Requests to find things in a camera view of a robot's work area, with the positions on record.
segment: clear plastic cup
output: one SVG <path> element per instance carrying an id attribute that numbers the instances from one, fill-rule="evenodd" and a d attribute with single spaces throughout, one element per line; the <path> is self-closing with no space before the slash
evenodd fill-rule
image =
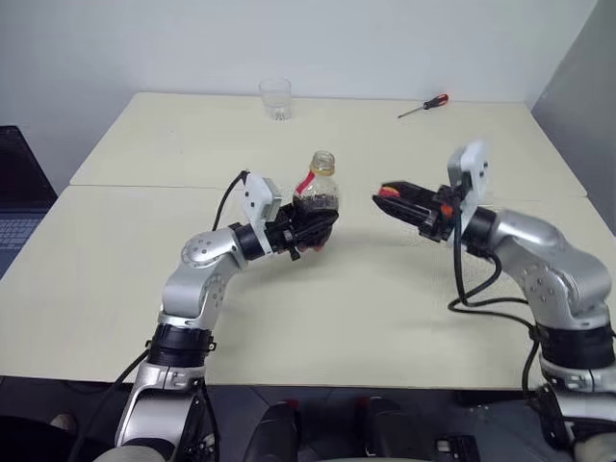
<path id="1" fill-rule="evenodd" d="M 291 118 L 291 82 L 287 79 L 266 79 L 259 84 L 266 112 L 272 120 Z"/>

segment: white table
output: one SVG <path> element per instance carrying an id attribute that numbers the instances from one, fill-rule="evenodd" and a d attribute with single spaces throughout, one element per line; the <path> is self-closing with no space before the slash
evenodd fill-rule
<path id="1" fill-rule="evenodd" d="M 115 379 L 152 335 L 180 249 L 209 229 L 219 196 L 69 187 L 0 281 L 0 374 Z M 497 206 L 553 222 L 616 274 L 613 236 L 585 198 Z M 241 219 L 237 204 L 228 209 L 222 223 Z M 234 278 L 210 382 L 520 387 L 526 331 L 446 310 L 450 249 L 383 215 L 369 191 L 345 197 L 341 213 L 323 252 L 254 262 Z M 465 264 L 469 286 L 491 270 L 472 257 Z M 503 278 L 491 294 L 519 293 Z M 614 294 L 609 302 L 616 315 Z M 530 319 L 523 306 L 504 309 Z"/>
<path id="2" fill-rule="evenodd" d="M 453 151 L 481 138 L 488 200 L 585 196 L 523 104 L 452 102 L 397 119 L 418 104 L 296 98 L 293 118 L 275 122 L 258 97 L 139 93 L 71 184 L 225 188 L 249 167 L 289 188 L 326 149 L 343 192 L 401 179 L 438 187 Z"/>

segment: laptop keyboard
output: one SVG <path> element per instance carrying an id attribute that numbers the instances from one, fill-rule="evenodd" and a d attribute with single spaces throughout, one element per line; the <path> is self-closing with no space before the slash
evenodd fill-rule
<path id="1" fill-rule="evenodd" d="M 19 250 L 42 218 L 0 218 L 0 250 Z"/>

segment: plastic bottle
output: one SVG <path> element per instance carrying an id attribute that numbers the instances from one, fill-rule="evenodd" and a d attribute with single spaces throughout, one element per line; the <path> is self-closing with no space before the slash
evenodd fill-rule
<path id="1" fill-rule="evenodd" d="M 299 213 L 338 210 L 338 185 L 332 177 L 335 170 L 331 152 L 315 152 L 308 175 L 295 188 L 293 203 Z"/>

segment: gray wall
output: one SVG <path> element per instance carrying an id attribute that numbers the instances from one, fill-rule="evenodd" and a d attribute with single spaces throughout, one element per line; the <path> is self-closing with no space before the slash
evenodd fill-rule
<path id="1" fill-rule="evenodd" d="M 600 0 L 533 115 L 616 234 L 616 1 Z"/>
<path id="2" fill-rule="evenodd" d="M 597 0 L 0 0 L 0 124 L 60 192 L 136 91 L 525 101 Z"/>

